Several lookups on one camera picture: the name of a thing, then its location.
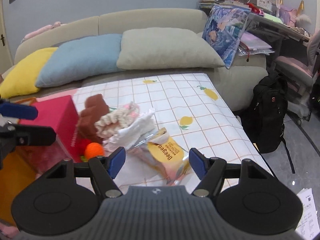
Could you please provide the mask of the white cloth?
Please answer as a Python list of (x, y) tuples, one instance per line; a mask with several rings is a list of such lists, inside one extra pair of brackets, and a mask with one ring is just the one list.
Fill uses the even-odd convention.
[(153, 119), (156, 110), (149, 109), (142, 113), (139, 117), (127, 128), (122, 128), (110, 137), (104, 145), (106, 152), (112, 153), (119, 147), (129, 150), (138, 142), (141, 136), (148, 134), (156, 129), (156, 124)]

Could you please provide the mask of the brown plush toy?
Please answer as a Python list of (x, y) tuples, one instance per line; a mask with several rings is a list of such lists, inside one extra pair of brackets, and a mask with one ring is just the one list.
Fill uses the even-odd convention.
[(85, 109), (79, 114), (77, 124), (79, 133), (84, 138), (101, 144), (103, 140), (97, 136), (97, 129), (94, 124), (109, 112), (109, 106), (104, 101), (102, 94), (96, 94), (87, 98), (85, 101)]

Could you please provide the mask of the yellow cushion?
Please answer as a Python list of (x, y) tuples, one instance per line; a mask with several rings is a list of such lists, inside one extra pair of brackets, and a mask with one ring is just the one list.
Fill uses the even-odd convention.
[(37, 77), (57, 49), (57, 47), (39, 49), (16, 64), (1, 83), (1, 98), (9, 99), (37, 93), (40, 90), (35, 86)]

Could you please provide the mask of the red box lid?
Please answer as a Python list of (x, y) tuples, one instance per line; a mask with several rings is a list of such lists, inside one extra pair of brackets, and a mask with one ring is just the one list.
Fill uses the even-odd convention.
[(20, 120), (22, 125), (50, 126), (62, 142), (66, 155), (80, 162), (82, 152), (78, 148), (81, 138), (78, 135), (79, 116), (71, 95), (37, 101), (33, 106), (38, 110), (35, 120)]

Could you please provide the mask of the cream pink knitted toy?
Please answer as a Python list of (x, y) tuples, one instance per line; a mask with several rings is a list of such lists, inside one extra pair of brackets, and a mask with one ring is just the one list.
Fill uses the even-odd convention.
[(120, 129), (128, 128), (140, 115), (140, 107), (130, 102), (125, 106), (103, 115), (94, 126), (97, 136), (108, 139), (114, 136)]

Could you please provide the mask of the white grid lemon tablecloth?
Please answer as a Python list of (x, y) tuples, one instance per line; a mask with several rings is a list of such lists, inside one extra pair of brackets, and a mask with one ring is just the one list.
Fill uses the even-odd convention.
[(206, 74), (140, 77), (68, 90), (76, 110), (85, 100), (101, 94), (111, 109), (135, 102), (142, 112), (153, 108), (157, 128), (165, 128), (183, 148), (198, 149), (206, 157), (238, 164), (248, 158), (262, 168), (257, 152)]

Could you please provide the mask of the black backpack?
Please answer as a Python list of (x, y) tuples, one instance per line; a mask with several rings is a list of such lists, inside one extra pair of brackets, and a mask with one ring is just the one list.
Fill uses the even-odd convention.
[(259, 154), (274, 152), (284, 139), (284, 118), (288, 109), (286, 79), (278, 72), (264, 77), (253, 88), (250, 105), (237, 111), (241, 125)]

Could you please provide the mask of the light blue cushion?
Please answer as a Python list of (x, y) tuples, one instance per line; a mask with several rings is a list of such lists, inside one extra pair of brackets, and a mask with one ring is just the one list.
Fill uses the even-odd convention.
[(89, 36), (65, 42), (41, 69), (35, 86), (58, 87), (88, 77), (119, 72), (121, 34)]

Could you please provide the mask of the pink item on sofa back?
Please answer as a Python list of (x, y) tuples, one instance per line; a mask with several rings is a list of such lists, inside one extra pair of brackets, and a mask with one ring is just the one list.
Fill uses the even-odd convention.
[(54, 24), (49, 24), (49, 25), (46, 25), (40, 29), (37, 29), (35, 31), (32, 31), (31, 33), (28, 33), (27, 35), (25, 35), (25, 37), (21, 40), (21, 43), (23, 43), (24, 41), (26, 40), (29, 40), (37, 35), (40, 35), (44, 32), (47, 32), (49, 30), (52, 30), (52, 29), (55, 29), (55, 28), (58, 28), (60, 26), (64, 25), (63, 23), (61, 22), (55, 22)]

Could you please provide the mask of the beige sofa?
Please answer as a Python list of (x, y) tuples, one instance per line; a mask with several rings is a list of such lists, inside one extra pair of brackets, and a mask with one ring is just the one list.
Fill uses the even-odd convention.
[[(183, 8), (136, 9), (93, 16), (67, 23), (23, 42), (16, 50), (14, 63), (18, 63), (21, 59), (38, 49), (51, 47), (82, 37), (108, 33), (121, 34), (130, 29), (145, 29), (151, 27), (189, 29), (200, 34), (204, 30), (206, 22), (207, 15), (203, 11)], [(236, 56), (229, 69), (226, 67), (215, 67), (172, 70), (130, 70), (97, 75), (60, 87), (44, 88), (35, 93), (34, 96), (43, 97), (69, 89), (111, 81), (183, 73), (206, 73), (228, 107), (232, 111), (238, 111), (249, 106), (253, 97), (253, 88), (263, 77), (267, 76), (266, 59), (264, 55), (253, 55), (250, 56), (249, 60), (246, 60), (242, 56)]]

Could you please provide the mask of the beige cushion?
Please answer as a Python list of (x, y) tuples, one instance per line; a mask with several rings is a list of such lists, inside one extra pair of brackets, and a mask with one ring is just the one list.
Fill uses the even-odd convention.
[(123, 70), (224, 66), (221, 57), (203, 38), (180, 28), (125, 31), (117, 61), (117, 67)]

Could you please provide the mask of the pink office chair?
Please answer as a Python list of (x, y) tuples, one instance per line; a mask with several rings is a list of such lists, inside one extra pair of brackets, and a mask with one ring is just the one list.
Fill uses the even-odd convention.
[(292, 57), (276, 58), (276, 70), (287, 80), (288, 111), (296, 115), (296, 122), (301, 125), (311, 117), (310, 95), (319, 76), (319, 32), (312, 35), (306, 45), (307, 63)]

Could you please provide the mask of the pink folders under desk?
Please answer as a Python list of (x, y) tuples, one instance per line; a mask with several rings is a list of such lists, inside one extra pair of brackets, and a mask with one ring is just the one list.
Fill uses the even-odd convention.
[(274, 50), (271, 45), (247, 31), (243, 33), (238, 47), (239, 56), (269, 55), (272, 53), (274, 53)]

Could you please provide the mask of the grey desk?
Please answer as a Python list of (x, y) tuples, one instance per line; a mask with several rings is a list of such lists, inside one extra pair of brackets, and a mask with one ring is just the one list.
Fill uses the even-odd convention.
[(280, 55), (294, 57), (306, 61), (306, 46), (309, 37), (297, 32), (291, 27), (268, 20), (263, 16), (250, 13), (245, 30), (269, 43), (274, 53), (267, 58), (267, 66), (276, 67), (276, 58)]

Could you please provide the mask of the stack of books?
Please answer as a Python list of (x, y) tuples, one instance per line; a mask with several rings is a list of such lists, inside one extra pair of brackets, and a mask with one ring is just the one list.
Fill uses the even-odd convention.
[(212, 9), (215, 5), (220, 6), (237, 6), (243, 8), (249, 8), (249, 5), (244, 4), (237, 0), (199, 0), (199, 8)]

